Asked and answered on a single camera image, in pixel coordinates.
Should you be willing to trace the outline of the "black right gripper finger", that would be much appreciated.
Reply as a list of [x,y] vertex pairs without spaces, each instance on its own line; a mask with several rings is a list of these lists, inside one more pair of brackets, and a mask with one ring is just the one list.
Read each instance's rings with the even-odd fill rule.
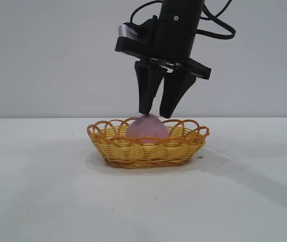
[[196,82],[196,77],[188,72],[166,73],[163,95],[159,108],[161,117],[170,118],[187,90]]
[[139,88],[139,112],[143,115],[149,115],[159,85],[166,74],[166,69],[140,60],[135,62],[135,72]]

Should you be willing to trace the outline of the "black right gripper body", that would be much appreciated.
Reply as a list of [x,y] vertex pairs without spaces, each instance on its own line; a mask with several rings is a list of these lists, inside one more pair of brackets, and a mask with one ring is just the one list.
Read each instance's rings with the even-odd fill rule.
[[173,65],[172,77],[209,79],[211,69],[190,58],[203,6],[204,1],[163,1],[159,16],[140,25],[141,80],[161,80],[161,63]]

